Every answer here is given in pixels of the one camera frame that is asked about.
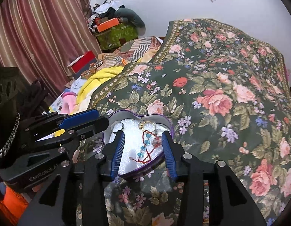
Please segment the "orange box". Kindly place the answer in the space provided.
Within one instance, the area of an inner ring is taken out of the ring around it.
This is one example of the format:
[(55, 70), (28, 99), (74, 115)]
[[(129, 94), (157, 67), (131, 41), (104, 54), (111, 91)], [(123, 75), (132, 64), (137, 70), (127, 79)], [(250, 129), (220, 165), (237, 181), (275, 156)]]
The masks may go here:
[(113, 19), (110, 19), (110, 20), (108, 20), (106, 22), (102, 22), (101, 24), (99, 24), (97, 26), (97, 30), (98, 30), (99, 33), (101, 33), (103, 31), (105, 31), (107, 29), (110, 29), (110, 28), (112, 28), (114, 26), (117, 26), (117, 25), (119, 25), (118, 18), (113, 18)]

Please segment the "yellow blanket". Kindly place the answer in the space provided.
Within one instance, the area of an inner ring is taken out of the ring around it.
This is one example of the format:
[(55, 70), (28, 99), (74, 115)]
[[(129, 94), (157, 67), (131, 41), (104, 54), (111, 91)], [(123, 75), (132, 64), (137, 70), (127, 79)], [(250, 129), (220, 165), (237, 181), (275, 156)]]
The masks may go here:
[(93, 74), (80, 88), (76, 97), (76, 104), (80, 104), (93, 89), (97, 89), (101, 84), (119, 75), (123, 68), (123, 66), (109, 67)]

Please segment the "dark green cushion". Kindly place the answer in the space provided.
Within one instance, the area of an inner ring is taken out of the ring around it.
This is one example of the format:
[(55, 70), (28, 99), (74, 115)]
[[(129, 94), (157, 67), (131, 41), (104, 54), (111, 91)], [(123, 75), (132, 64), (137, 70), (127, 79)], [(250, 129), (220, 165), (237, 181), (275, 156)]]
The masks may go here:
[(114, 17), (118, 18), (120, 22), (131, 23), (138, 28), (144, 28), (145, 23), (140, 18), (140, 16), (135, 13), (133, 10), (128, 8), (119, 8), (114, 12)]

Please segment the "floral green bedspread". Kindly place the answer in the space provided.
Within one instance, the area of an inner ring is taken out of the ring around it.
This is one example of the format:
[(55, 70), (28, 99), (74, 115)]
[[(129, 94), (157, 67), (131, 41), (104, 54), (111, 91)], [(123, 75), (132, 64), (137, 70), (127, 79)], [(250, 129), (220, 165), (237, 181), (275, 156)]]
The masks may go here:
[(90, 109), (165, 116), (186, 152), (224, 160), (267, 225), (291, 211), (291, 93), (281, 52), (213, 19), (169, 23), (149, 61), (93, 92)]

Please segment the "pile of clothes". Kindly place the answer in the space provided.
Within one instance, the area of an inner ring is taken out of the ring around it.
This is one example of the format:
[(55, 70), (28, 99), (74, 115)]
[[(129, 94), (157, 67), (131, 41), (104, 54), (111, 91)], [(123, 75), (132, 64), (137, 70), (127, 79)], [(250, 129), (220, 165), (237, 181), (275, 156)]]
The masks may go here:
[(96, 25), (95, 20), (97, 18), (104, 18), (107, 17), (108, 19), (112, 19), (114, 17), (114, 13), (119, 8), (125, 8), (123, 3), (115, 0), (105, 0), (101, 5), (96, 4), (93, 7), (93, 14), (89, 19), (87, 19), (87, 24), (89, 28), (92, 28)]

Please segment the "striped patterned quilt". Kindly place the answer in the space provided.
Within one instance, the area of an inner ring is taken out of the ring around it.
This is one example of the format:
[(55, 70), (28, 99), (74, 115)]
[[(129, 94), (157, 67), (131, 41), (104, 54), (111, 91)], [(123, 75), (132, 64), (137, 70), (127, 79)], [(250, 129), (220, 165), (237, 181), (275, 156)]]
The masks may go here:
[(112, 53), (102, 53), (91, 60), (79, 73), (79, 76), (87, 80), (90, 76), (103, 68), (125, 66), (136, 62), (150, 50), (158, 50), (163, 40), (159, 37), (145, 37), (126, 42)]

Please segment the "striped pink curtain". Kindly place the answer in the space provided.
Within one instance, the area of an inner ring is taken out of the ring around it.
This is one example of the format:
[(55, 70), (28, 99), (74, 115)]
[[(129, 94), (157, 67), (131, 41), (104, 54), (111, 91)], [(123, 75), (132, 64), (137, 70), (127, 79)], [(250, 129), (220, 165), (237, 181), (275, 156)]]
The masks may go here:
[(90, 0), (3, 0), (0, 66), (17, 67), (28, 82), (41, 79), (51, 96), (68, 83), (68, 65), (101, 49), (87, 24)]

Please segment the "green patterned box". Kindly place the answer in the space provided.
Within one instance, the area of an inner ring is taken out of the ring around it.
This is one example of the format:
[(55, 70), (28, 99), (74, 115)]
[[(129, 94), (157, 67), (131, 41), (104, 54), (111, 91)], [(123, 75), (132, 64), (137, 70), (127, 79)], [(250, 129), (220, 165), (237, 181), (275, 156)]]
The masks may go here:
[(119, 48), (130, 40), (138, 38), (136, 27), (132, 24), (119, 24), (95, 34), (102, 50)]

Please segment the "purple heart-shaped tin box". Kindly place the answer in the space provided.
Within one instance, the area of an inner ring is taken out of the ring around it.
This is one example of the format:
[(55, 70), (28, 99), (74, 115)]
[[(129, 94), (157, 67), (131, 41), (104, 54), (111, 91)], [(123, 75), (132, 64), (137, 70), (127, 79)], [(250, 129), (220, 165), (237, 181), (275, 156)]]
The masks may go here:
[(118, 131), (124, 133), (124, 148), (117, 173), (124, 179), (148, 173), (162, 160), (162, 144), (152, 146), (155, 129), (168, 131), (171, 137), (174, 136), (171, 122), (161, 114), (137, 115), (119, 110), (110, 115), (108, 121), (109, 127), (103, 132), (104, 144), (113, 142)]

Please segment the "red white box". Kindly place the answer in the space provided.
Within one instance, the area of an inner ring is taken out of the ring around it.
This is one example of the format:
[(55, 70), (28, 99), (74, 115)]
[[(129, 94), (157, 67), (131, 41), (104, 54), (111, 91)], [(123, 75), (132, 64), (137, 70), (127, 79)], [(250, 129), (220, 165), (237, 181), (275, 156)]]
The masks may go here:
[(76, 58), (74, 61), (72, 61), (67, 68), (71, 73), (78, 73), (80, 70), (82, 70), (89, 62), (96, 59), (95, 54), (93, 51), (88, 51), (84, 53), (83, 55)]

